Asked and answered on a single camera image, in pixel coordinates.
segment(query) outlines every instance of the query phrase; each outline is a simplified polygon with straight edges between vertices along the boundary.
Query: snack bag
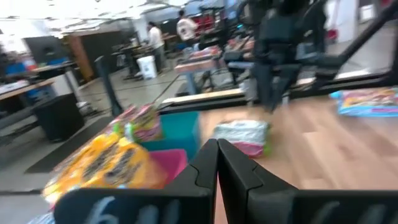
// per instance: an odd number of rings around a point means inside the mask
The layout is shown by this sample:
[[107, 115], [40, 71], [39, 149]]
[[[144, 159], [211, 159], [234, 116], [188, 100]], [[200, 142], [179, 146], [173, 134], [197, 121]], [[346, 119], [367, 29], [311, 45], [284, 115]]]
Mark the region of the snack bag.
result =
[[125, 130], [132, 136], [126, 136], [135, 142], [146, 142], [159, 140], [163, 138], [162, 127], [160, 125], [160, 117], [156, 107], [148, 104], [140, 108], [138, 113], [134, 115]]
[[142, 146], [122, 138], [118, 153], [82, 187], [161, 189], [167, 174]]
[[104, 150], [116, 144], [118, 140], [119, 136], [116, 133], [100, 134], [83, 147], [44, 187], [43, 196], [46, 201], [55, 203], [64, 193], [79, 188], [84, 181], [84, 175], [87, 175], [85, 170], [88, 164], [97, 161]]
[[120, 136], [124, 136], [124, 125], [126, 125], [138, 112], [136, 106], [131, 106], [123, 114], [115, 118], [109, 125], [112, 127], [111, 130], [118, 133]]
[[398, 116], [398, 88], [343, 90], [331, 94], [338, 113], [349, 116]]
[[214, 129], [215, 139], [226, 139], [249, 157], [270, 152], [267, 145], [269, 124], [263, 121], [232, 121], [220, 123]]

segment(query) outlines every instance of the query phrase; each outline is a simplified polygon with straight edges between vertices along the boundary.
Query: wooden tabletop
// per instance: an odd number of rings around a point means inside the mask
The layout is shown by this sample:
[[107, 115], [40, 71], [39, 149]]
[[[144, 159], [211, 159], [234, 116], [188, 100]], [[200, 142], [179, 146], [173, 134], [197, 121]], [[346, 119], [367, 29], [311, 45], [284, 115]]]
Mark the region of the wooden tabletop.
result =
[[25, 93], [25, 92], [27, 92], [27, 91], [36, 89], [36, 88], [38, 88], [38, 87], [42, 87], [42, 86], [46, 86], [46, 85], [51, 85], [51, 84], [53, 84], [53, 83], [54, 83], [54, 79], [53, 79], [53, 78], [49, 78], [48, 80], [39, 82], [39, 83], [37, 83], [37, 84], [35, 84], [35, 85], [29, 85], [29, 86], [25, 86], [25, 87], [19, 88], [19, 89], [17, 89], [17, 90], [12, 90], [12, 91], [3, 93], [3, 94], [0, 95], [0, 100], [4, 100], [4, 99], [10, 98], [10, 97], [12, 97], [12, 96], [20, 95], [20, 94]]
[[200, 93], [200, 94], [196, 94], [196, 95], [168, 98], [168, 99], [164, 100], [162, 103], [179, 103], [179, 102], [190, 101], [190, 100], [212, 99], [212, 98], [217, 98], [217, 97], [222, 97], [222, 96], [226, 97], [226, 96], [233, 96], [233, 95], [239, 95], [239, 94], [243, 94], [243, 91], [239, 88], [235, 88], [232, 90], [214, 91], [214, 92], [210, 92], [210, 93]]
[[44, 67], [35, 68], [35, 69], [32, 70], [32, 72], [35, 72], [35, 73], [45, 72], [45, 71], [49, 71], [49, 70], [53, 70], [53, 69], [65, 68], [65, 67], [70, 66], [72, 64], [74, 64], [74, 62], [62, 63], [62, 64], [59, 64], [59, 65], [46, 65]]
[[[273, 115], [240, 106], [201, 112], [201, 139], [223, 121], [269, 121], [271, 154], [255, 161], [299, 189], [398, 189], [398, 118], [340, 116], [327, 96], [294, 100]], [[220, 185], [215, 223], [227, 224]]]

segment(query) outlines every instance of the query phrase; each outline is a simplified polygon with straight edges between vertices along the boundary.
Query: white bin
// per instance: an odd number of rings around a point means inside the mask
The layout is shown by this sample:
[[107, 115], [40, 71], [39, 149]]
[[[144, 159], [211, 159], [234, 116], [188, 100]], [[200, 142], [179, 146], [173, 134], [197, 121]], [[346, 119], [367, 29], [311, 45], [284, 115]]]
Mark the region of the white bin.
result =
[[139, 58], [138, 66], [142, 73], [142, 76], [145, 79], [156, 78], [156, 66], [155, 66], [155, 57], [147, 56], [143, 58]]

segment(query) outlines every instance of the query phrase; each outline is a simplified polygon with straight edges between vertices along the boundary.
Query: black mat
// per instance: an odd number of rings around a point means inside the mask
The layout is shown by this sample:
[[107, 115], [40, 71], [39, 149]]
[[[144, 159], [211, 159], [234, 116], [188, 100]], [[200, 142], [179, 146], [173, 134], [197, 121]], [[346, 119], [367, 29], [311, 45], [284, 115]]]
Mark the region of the black mat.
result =
[[100, 118], [92, 125], [88, 126], [74, 137], [67, 140], [56, 150], [52, 151], [50, 154], [46, 155], [39, 162], [29, 167], [25, 173], [26, 174], [36, 174], [36, 173], [49, 173], [53, 170], [55, 166], [66, 159], [70, 154], [74, 153], [80, 146], [89, 141], [92, 137], [103, 130], [111, 121], [112, 117]]

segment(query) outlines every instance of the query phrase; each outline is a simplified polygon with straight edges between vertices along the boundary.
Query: teal box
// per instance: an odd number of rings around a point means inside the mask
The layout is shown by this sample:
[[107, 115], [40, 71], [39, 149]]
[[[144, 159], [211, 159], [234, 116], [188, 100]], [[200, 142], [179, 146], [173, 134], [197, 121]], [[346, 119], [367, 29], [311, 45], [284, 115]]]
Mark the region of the teal box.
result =
[[184, 149], [191, 160], [201, 147], [199, 112], [184, 112], [160, 116], [163, 139], [142, 142], [149, 151]]

